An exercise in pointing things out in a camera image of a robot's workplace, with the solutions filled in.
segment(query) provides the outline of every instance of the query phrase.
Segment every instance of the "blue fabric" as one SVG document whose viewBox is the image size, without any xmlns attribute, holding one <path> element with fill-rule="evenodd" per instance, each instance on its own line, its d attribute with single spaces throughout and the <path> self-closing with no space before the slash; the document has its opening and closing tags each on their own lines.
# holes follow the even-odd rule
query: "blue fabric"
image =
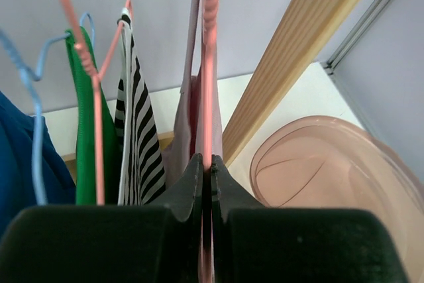
<svg viewBox="0 0 424 283">
<path fill-rule="evenodd" d="M 44 117 L 42 122 L 42 175 L 48 203 L 75 204 L 74 181 L 53 147 Z M 34 118 L 19 111 L 0 91 L 0 238 L 22 209 L 36 205 L 31 176 L 33 132 Z"/>
</svg>

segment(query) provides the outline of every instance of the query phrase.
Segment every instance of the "wall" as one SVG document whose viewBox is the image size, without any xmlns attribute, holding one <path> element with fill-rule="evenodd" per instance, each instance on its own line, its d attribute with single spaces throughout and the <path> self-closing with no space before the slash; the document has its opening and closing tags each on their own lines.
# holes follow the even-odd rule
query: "wall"
<svg viewBox="0 0 424 283">
<path fill-rule="evenodd" d="M 424 181 L 423 0 L 393 0 L 335 70 L 364 120 Z"/>
<path fill-rule="evenodd" d="M 125 0 L 72 0 L 76 13 L 90 11 L 96 26 L 95 56 L 101 65 Z M 190 0 L 132 0 L 134 37 L 151 91 L 181 84 L 187 42 Z M 318 55 L 326 60 L 343 41 L 373 0 L 362 0 Z M 220 0 L 219 77 L 254 71 L 290 0 Z M 0 0 L 0 28 L 19 47 L 27 64 L 35 66 L 43 42 L 61 34 L 68 23 L 58 0 Z M 119 51 L 102 83 L 107 99 L 117 93 Z M 195 55 L 199 65 L 199 52 Z M 26 113 L 33 113 L 19 73 L 0 50 L 0 90 Z M 64 43 L 49 51 L 44 79 L 36 84 L 45 111 L 76 106 L 75 89 Z"/>
</svg>

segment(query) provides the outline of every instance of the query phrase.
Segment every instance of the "pink hanger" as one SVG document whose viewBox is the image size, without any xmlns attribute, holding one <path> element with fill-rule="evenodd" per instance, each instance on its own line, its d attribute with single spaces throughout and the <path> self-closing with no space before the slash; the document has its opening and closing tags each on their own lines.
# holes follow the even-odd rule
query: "pink hanger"
<svg viewBox="0 0 424 283">
<path fill-rule="evenodd" d="M 71 24 L 72 30 L 74 32 L 76 43 L 75 50 L 78 53 L 79 58 L 81 59 L 82 66 L 84 67 L 85 72 L 91 77 L 91 84 L 93 86 L 93 97 L 94 97 L 94 122 L 95 122 L 95 185 L 96 185 L 96 201 L 98 205 L 105 204 L 105 180 L 103 175 L 103 127 L 101 121 L 101 96 L 100 96 L 100 82 L 105 76 L 106 69 L 109 67 L 109 64 L 112 60 L 113 52 L 115 51 L 116 45 L 118 43 L 119 36 L 121 34 L 121 29 L 123 23 L 120 22 L 117 28 L 117 31 L 113 37 L 111 47 L 107 52 L 105 61 L 100 68 L 100 71 L 97 73 L 97 69 L 93 64 L 91 59 L 91 54 L 88 51 L 87 45 L 85 44 L 84 37 L 80 30 L 80 25 L 76 19 L 74 8 L 72 7 L 70 0 L 60 0 L 64 8 L 65 14 L 68 18 L 69 23 Z M 130 15 L 133 15 L 133 6 L 131 0 L 127 0 L 125 7 L 129 10 Z"/>
<path fill-rule="evenodd" d="M 212 165 L 213 63 L 217 45 L 218 0 L 203 0 L 203 46 L 201 56 L 201 96 L 203 103 L 203 169 L 210 184 Z M 203 211 L 203 248 L 201 254 L 202 282 L 212 282 L 211 211 Z"/>
</svg>

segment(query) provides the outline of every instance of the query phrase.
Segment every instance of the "green fabric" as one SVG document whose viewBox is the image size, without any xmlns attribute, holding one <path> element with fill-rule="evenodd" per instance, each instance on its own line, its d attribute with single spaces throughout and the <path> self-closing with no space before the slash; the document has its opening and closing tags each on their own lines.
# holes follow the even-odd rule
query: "green fabric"
<svg viewBox="0 0 424 283">
<path fill-rule="evenodd" d="M 81 27 L 91 58 L 95 64 L 93 49 L 87 32 Z M 76 40 L 72 30 L 66 39 L 69 63 L 74 78 L 78 99 L 78 135 L 76 145 L 77 191 L 76 203 L 96 204 L 95 195 L 95 153 L 94 153 L 94 98 L 91 78 L 84 71 L 81 60 L 74 49 Z M 105 171 L 105 203 L 118 202 L 121 156 L 112 116 L 101 91 L 103 120 L 103 159 Z"/>
</svg>

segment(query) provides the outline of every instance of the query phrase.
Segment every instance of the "beige plastic container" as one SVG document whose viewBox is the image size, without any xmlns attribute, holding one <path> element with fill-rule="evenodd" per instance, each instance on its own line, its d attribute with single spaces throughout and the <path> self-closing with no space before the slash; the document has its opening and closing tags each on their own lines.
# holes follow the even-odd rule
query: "beige plastic container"
<svg viewBox="0 0 424 283">
<path fill-rule="evenodd" d="M 371 211 L 392 235 L 411 282 L 424 282 L 423 185 L 392 149 L 362 129 L 325 116 L 294 121 L 258 149 L 250 183 L 272 207 Z"/>
</svg>

